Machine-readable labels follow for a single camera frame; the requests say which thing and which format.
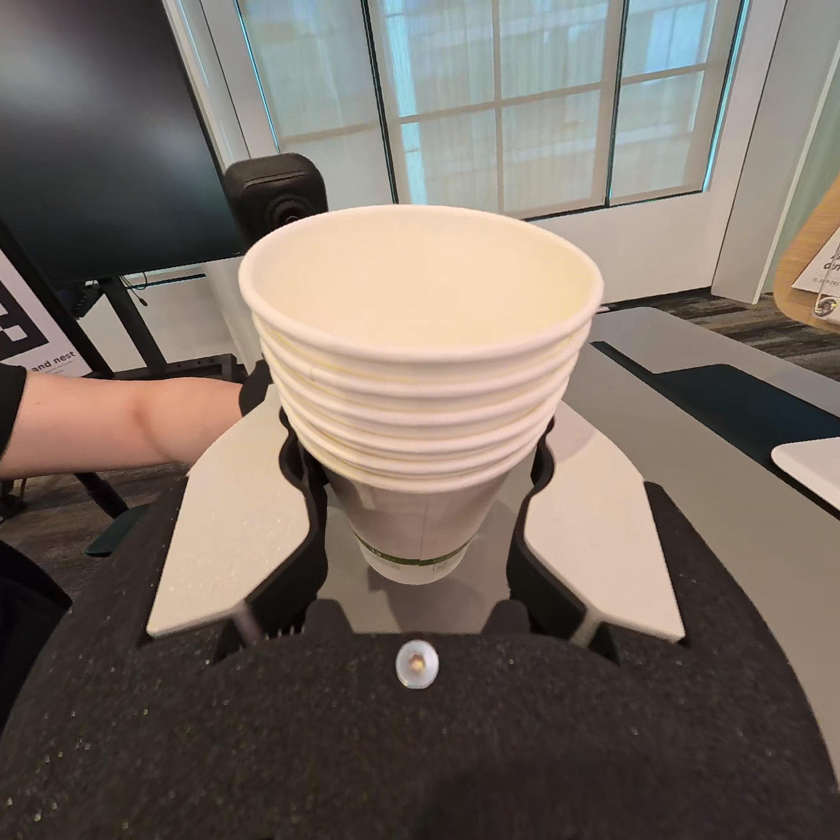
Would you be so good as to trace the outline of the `large black monitor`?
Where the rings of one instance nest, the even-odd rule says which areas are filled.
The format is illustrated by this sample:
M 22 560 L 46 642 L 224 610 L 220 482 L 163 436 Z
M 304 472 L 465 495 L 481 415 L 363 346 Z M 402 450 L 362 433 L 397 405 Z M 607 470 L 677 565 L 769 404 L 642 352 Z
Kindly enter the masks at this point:
M 241 256 L 162 2 L 1 3 L 2 222 L 52 284 Z

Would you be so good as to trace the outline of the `large window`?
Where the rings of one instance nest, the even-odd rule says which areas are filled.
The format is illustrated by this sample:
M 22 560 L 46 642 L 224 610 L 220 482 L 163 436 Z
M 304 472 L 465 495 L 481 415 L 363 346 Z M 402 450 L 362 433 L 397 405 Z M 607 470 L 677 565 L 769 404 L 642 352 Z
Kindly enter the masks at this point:
M 331 209 L 541 219 L 707 187 L 745 2 L 247 1 L 280 152 Z

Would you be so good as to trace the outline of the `stack of nested white cups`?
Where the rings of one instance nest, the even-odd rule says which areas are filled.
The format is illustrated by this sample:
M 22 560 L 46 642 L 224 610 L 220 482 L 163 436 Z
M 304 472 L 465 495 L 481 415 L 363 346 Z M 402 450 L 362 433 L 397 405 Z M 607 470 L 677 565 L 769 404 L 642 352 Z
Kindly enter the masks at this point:
M 408 585 L 463 559 L 604 292 L 594 260 L 543 227 L 405 204 L 278 229 L 238 282 L 290 427 L 366 562 Z

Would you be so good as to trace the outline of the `printed instruction sheet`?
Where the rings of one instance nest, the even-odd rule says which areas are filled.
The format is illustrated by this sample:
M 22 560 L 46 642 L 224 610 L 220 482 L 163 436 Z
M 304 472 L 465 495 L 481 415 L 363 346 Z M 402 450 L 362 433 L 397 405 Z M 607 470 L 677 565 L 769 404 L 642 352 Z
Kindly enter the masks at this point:
M 839 235 L 838 228 L 803 269 L 792 289 L 838 297 Z

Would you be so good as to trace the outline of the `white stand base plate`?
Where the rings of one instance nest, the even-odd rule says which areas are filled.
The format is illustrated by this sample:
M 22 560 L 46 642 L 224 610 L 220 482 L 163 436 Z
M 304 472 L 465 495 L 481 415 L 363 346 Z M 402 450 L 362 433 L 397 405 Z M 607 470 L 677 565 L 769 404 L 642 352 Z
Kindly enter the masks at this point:
M 839 511 L 839 437 L 781 444 L 770 456 L 787 476 Z

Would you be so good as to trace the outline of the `wooden document stand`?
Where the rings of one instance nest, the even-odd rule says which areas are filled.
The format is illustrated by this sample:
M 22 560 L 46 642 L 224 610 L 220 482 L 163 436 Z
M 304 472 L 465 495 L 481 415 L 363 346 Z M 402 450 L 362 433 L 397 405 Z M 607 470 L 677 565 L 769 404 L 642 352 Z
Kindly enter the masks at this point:
M 800 232 L 785 250 L 773 278 L 773 300 L 787 318 L 806 327 L 838 334 L 837 324 L 813 313 L 816 294 L 793 288 L 795 281 L 828 242 L 839 225 L 839 177 L 826 190 Z

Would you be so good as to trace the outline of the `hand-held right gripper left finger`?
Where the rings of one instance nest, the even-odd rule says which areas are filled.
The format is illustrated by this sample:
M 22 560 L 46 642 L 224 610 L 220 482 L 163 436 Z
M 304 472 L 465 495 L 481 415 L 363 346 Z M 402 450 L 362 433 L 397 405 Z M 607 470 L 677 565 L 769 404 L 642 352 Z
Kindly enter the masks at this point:
M 188 473 L 148 635 L 230 621 L 259 643 L 291 628 L 327 577 L 324 484 L 269 384 Z

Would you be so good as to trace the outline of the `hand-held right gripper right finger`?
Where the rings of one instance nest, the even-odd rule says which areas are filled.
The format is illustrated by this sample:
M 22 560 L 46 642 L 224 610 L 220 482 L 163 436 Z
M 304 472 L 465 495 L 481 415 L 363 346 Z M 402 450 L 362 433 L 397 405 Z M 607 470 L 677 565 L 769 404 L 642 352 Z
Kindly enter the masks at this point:
M 507 582 L 538 631 L 581 647 L 602 625 L 675 644 L 686 630 L 644 479 L 561 402 L 540 438 Z

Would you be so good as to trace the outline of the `person's left forearm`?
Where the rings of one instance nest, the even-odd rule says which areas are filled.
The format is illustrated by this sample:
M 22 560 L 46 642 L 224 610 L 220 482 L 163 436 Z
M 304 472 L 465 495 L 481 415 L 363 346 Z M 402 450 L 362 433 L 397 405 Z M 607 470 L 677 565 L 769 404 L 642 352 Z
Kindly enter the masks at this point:
M 1 477 L 192 466 L 241 419 L 241 387 L 91 380 L 3 364 Z

